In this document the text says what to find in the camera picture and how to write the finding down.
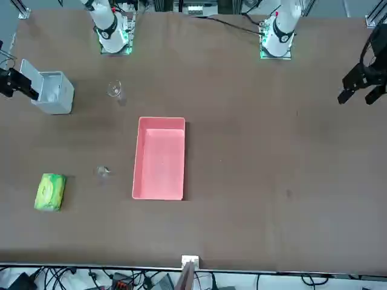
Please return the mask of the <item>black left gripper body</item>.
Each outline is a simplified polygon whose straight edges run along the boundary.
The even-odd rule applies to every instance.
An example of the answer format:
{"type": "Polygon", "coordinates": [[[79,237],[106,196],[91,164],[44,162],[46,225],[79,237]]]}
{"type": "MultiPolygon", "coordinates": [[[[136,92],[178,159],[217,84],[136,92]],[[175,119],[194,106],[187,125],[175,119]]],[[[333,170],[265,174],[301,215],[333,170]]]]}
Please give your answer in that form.
{"type": "Polygon", "coordinates": [[[375,27],[370,35],[374,61],[367,67],[368,74],[386,74],[386,24],[375,27]]]}

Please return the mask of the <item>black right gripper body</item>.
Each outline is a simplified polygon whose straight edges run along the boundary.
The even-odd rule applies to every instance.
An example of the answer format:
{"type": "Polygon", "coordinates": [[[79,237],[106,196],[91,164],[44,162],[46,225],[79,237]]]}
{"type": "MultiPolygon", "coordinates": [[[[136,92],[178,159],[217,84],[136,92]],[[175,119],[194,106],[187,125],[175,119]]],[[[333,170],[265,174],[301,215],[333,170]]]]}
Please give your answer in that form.
{"type": "Polygon", "coordinates": [[[0,92],[2,95],[6,96],[6,97],[12,97],[13,96],[13,89],[11,87],[11,84],[9,84],[9,72],[4,70],[4,69],[0,69],[1,73],[0,73],[0,92]]]}

